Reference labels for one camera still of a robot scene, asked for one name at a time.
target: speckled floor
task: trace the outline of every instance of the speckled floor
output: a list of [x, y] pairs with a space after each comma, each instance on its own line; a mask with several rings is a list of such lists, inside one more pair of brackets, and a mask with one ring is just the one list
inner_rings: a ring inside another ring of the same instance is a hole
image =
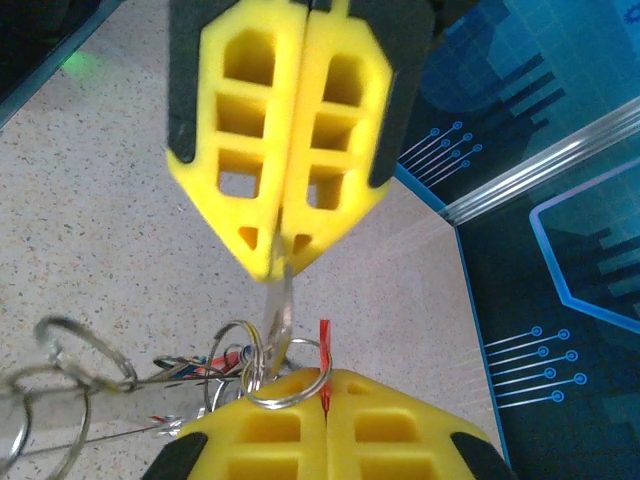
[[[3, 372], [40, 361], [31, 330], [48, 313], [91, 325], [141, 375], [156, 355], [205, 354], [229, 320], [262, 319], [264, 287], [165, 167], [166, 20], [166, 1], [125, 2], [76, 54], [82, 68], [67, 64], [0, 131]], [[337, 366], [460, 415], [498, 444], [454, 232], [404, 186], [394, 180], [294, 287], [297, 333], [330, 318]], [[139, 435], [89, 446], [69, 478], [139, 478], [161, 445]], [[43, 478], [57, 458], [24, 460], [8, 478]]]

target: white floor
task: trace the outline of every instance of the white floor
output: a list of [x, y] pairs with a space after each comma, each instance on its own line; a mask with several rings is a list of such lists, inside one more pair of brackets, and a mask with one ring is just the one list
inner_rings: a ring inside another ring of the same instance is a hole
[[[262, 319], [264, 286], [165, 167], [166, 3], [125, 2], [0, 131], [3, 372], [40, 362], [31, 331], [49, 313], [86, 322], [141, 375], [157, 355], [206, 354], [229, 320]], [[296, 278], [296, 333], [313, 337], [330, 318], [337, 367], [468, 419], [498, 445], [454, 232], [392, 187]], [[88, 446], [69, 478], [139, 478], [160, 448], [144, 435]], [[42, 478], [57, 458], [24, 460], [8, 478]]]

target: metal wire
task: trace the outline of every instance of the metal wire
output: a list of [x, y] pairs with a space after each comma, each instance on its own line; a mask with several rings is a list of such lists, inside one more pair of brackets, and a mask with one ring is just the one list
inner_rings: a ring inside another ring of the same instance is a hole
[[[88, 438], [87, 440], [85, 440], [84, 445], [86, 446], [86, 445], [91, 445], [93, 443], [106, 442], [108, 440], [117, 440], [119, 438], [126, 437], [128, 435], [137, 435], [139, 433], [153, 432], [153, 431], [159, 430], [160, 428], [162, 428], [161, 425], [153, 425], [150, 427], [140, 427], [140, 428], [136, 428], [135, 430], [128, 430], [126, 432], [113, 433], [111, 435], [103, 435], [101, 437], [96, 437], [96, 438]], [[41, 448], [39, 450], [28, 450], [26, 452], [22, 452], [22, 457], [27, 458], [27, 457], [42, 455], [44, 453], [57, 452], [59, 450], [66, 450], [68, 448], [71, 448], [72, 446], [73, 446], [73, 443], [66, 443], [64, 445], [56, 445], [55, 447], [46, 447], [46, 448]]]
[[[228, 371], [225, 372], [218, 368], [211, 367], [216, 351], [220, 347], [223, 338], [230, 330], [237, 327], [244, 329], [247, 333], [249, 338], [248, 346], [243, 347], [239, 344], [231, 344], [224, 350], [223, 358], [225, 362], [225, 370], [228, 369]], [[84, 368], [79, 361], [65, 352], [60, 341], [52, 335], [51, 331], [54, 328], [66, 330], [71, 335], [74, 335], [93, 346], [105, 357], [114, 362], [118, 370], [123, 374], [124, 378], [121, 381], [114, 381]], [[238, 393], [234, 395], [236, 398], [240, 398], [244, 395], [247, 397], [247, 400], [255, 405], [270, 410], [277, 410], [293, 406], [315, 395], [329, 379], [333, 365], [331, 357], [329, 357], [328, 371], [322, 372], [311, 385], [299, 393], [283, 398], [264, 399], [256, 396], [254, 392], [257, 391], [265, 381], [271, 379], [271, 375], [267, 376], [265, 368], [265, 350], [257, 329], [251, 323], [243, 320], [230, 322], [216, 332], [213, 337], [213, 345], [206, 364], [185, 357], [158, 357], [156, 359], [158, 362], [154, 363], [161, 365], [161, 368], [163, 368], [164, 371], [160, 374], [153, 375], [142, 382], [139, 382], [138, 374], [127, 357], [125, 357], [118, 349], [96, 337], [91, 330], [74, 320], [56, 316], [46, 317], [38, 322], [35, 328], [35, 337], [39, 346], [44, 350], [47, 359], [49, 360], [49, 364], [26, 367], [0, 380], [0, 388], [3, 387], [8, 389], [8, 396], [13, 401], [20, 404], [24, 415], [22, 425], [15, 437], [15, 440], [13, 441], [8, 457], [0, 459], [0, 475], [9, 472], [15, 462], [21, 456], [25, 455], [24, 448], [33, 428], [34, 400], [46, 399], [48, 393], [60, 392], [60, 388], [37, 390], [34, 392], [27, 391], [27, 389], [21, 384], [21, 380], [31, 375], [52, 372], [68, 377], [74, 380], [77, 384], [77, 389], [71, 390], [74, 398], [77, 398], [77, 391], [83, 400], [84, 414], [80, 423], [80, 430], [74, 441], [71, 444], [64, 446], [64, 448], [68, 448], [67, 453], [62, 461], [47, 477], [49, 480], [62, 480], [72, 468], [82, 447], [87, 442], [87, 434], [89, 432], [92, 416], [92, 397], [100, 391], [110, 391], [131, 395], [139, 390], [145, 390], [146, 385], [154, 384], [150, 382], [160, 382], [160, 384], [166, 382], [169, 383], [169, 385], [167, 385], [168, 388], [174, 386], [173, 382], [176, 381], [172, 378], [172, 375], [177, 374], [185, 367], [194, 366], [202, 369], [204, 372], [202, 375], [202, 384], [204, 386], [205, 409], [207, 411], [210, 412], [221, 406], [225, 393], [231, 385], [233, 385], [233, 382], [239, 383]], [[290, 343], [313, 345], [319, 348], [319, 344], [312, 340], [291, 339]], [[232, 348], [239, 349], [238, 364], [234, 366], [231, 366], [228, 360], [228, 355]], [[290, 362], [285, 358], [283, 366], [289, 363]], [[213, 399], [211, 399], [209, 393], [209, 381], [214, 379], [218, 380], [219, 385], [214, 393]]]

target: green light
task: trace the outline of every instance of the green light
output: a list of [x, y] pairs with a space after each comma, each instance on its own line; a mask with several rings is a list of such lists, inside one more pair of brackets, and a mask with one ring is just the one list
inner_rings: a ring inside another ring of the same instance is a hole
[[100, 59], [91, 53], [76, 50], [60, 67], [76, 82], [93, 77], [100, 67]]

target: black foam edge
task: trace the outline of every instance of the black foam edge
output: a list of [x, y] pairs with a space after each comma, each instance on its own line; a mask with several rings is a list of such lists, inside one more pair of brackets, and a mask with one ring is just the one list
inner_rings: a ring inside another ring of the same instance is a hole
[[434, 28], [434, 44], [437, 47], [442, 40], [444, 31], [464, 17], [475, 7], [479, 0], [429, 0], [436, 14]]
[[369, 173], [377, 188], [393, 175], [422, 64], [431, 44], [435, 14], [425, 0], [351, 0], [349, 15], [365, 20], [393, 70], [392, 85]]
[[165, 445], [142, 480], [188, 480], [207, 444], [202, 432], [194, 432]]
[[293, 0], [293, 3], [301, 3], [309, 7], [309, 10], [331, 10], [331, 0]]
[[198, 62], [202, 29], [239, 0], [169, 2], [169, 149], [183, 163], [196, 153]]
[[517, 480], [489, 442], [464, 432], [451, 434], [451, 440], [476, 480]]

